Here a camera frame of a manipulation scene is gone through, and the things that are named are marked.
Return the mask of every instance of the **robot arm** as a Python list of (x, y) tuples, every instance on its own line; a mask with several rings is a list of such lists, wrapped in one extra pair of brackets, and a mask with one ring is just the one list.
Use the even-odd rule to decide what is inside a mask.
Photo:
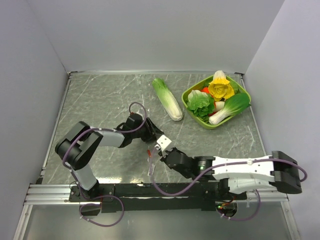
[[(124, 148), (133, 139), (141, 139), (145, 143), (156, 141), (163, 132), (159, 130), (150, 118), (146, 118), (144, 125), (137, 131), (128, 132), (138, 128), (143, 122), (141, 115), (132, 113), (126, 120), (115, 129), (115, 131), (91, 131), (80, 138), (79, 142), (71, 149), (66, 163), (71, 167), (76, 176), (83, 194), (88, 198), (99, 195), (99, 181), (94, 176), (89, 161), (99, 146), (110, 146)], [(63, 159), (71, 143), (84, 131), (91, 127), (83, 121), (78, 122), (55, 146), (55, 152)]]
[(282, 162), (253, 160), (282, 159), (297, 162), (281, 151), (273, 151), (272, 155), (258, 158), (223, 158), (219, 156), (189, 157), (175, 148), (172, 141), (165, 135), (157, 140), (156, 148), (161, 151), (161, 161), (170, 169), (181, 173), (185, 178), (195, 179), (202, 171), (211, 166), (222, 165), (204, 174), (199, 181), (227, 180), (224, 184), (226, 192), (240, 194), (245, 191), (263, 188), (276, 188), (285, 194), (302, 192), (299, 172), (296, 167)]
[[(187, 156), (178, 150), (172, 141), (160, 131), (152, 121), (147, 117), (145, 124), (136, 131), (143, 122), (143, 118), (136, 113), (132, 113), (126, 122), (121, 123), (114, 131), (96, 130), (88, 132), (71, 149), (67, 156), (65, 164), (76, 176), (83, 194), (88, 198), (94, 198), (99, 193), (99, 181), (94, 176), (89, 161), (98, 146), (113, 146), (124, 148), (129, 145), (133, 139), (142, 139), (145, 143), (156, 141), (155, 146), (159, 155), (170, 169), (182, 174), (185, 178), (195, 179), (204, 170), (215, 165), (222, 165), (206, 172), (199, 182), (208, 182), (209, 180), (219, 181), (219, 194), (241, 194), (248, 190), (261, 188), (276, 188), (279, 192), (286, 194), (301, 193), (301, 184), (299, 180), (298, 169), (286, 163), (281, 162), (260, 162), (253, 163), (253, 159), (232, 159), (219, 156)], [(75, 139), (84, 131), (91, 127), (78, 122), (61, 139), (55, 147), (55, 152), (62, 159)], [(297, 164), (295, 160), (281, 151), (272, 152), (272, 156), (264, 156), (256, 159), (283, 159)], [(226, 163), (247, 162), (242, 165), (227, 165)]]

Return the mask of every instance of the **green bowl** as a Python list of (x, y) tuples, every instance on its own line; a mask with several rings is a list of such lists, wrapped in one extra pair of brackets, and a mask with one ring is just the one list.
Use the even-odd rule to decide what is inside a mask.
[[(189, 93), (191, 93), (192, 90), (200, 90), (201, 91), (204, 88), (206, 81), (209, 80), (209, 79), (213, 80), (213, 78), (214, 78), (214, 76), (212, 75), (212, 76), (209, 76), (209, 77), (203, 79), (202, 81), (198, 82), (196, 85), (193, 85), (192, 87), (187, 89), (181, 96), (183, 105), (187, 109), (187, 112), (190, 114), (190, 116), (198, 124), (200, 124), (200, 126), (202, 126), (205, 129), (215, 129), (216, 127), (220, 126), (221, 124), (224, 124), (226, 121), (229, 121), (230, 119), (232, 119), (234, 117), (234, 116), (229, 116), (229, 117), (225, 118), (223, 121), (219, 122), (217, 125), (211, 125), (211, 124), (205, 123), (199, 117), (195, 116), (191, 111), (188, 110), (187, 101), (188, 101)], [(235, 82), (238, 85), (239, 93), (246, 93), (248, 95), (249, 99), (250, 99), (250, 102), (251, 102), (250, 94), (239, 83), (237, 83), (235, 80), (233, 80), (229, 76), (226, 76), (226, 79), (229, 80), (230, 82)]]

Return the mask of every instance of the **white enclosure wall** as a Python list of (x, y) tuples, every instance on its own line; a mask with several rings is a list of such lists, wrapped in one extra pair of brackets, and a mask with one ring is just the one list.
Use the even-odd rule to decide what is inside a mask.
[(320, 239), (320, 1), (286, 0), (245, 74), (267, 151), (281, 150), (309, 173), (290, 195), (304, 240)]
[(25, 0), (0, 2), (0, 239), (12, 239), (48, 149), (67, 73)]
[(245, 73), (284, 0), (27, 0), (68, 72)]

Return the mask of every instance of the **gray marble surface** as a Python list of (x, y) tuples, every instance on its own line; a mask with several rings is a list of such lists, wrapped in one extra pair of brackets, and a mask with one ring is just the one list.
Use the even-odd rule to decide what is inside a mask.
[[(263, 148), (249, 108), (223, 125), (207, 130), (186, 113), (181, 95), (211, 74), (73, 74), (67, 91), (61, 117), (51, 147), (43, 184), (68, 184), (73, 181), (70, 173), (54, 152), (57, 142), (78, 121), (94, 127), (115, 128), (129, 115), (128, 106), (140, 102), (149, 117), (189, 156), (220, 156), (228, 158), (262, 157)], [(237, 74), (227, 74), (240, 82)], [(173, 121), (161, 105), (151, 82), (163, 78), (177, 99), (183, 119)], [(125, 148), (98, 147), (90, 165), (101, 183), (149, 183), (147, 150), (153, 149), (140, 139)], [(164, 163), (157, 161), (154, 170), (157, 182), (189, 182)]]

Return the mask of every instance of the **orange vegetable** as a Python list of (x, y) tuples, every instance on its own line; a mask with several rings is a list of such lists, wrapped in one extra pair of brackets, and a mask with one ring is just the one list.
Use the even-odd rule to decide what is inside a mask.
[(208, 87), (207, 87), (207, 86), (206, 86), (206, 87), (204, 87), (200, 92), (210, 94), (209, 89), (208, 89)]

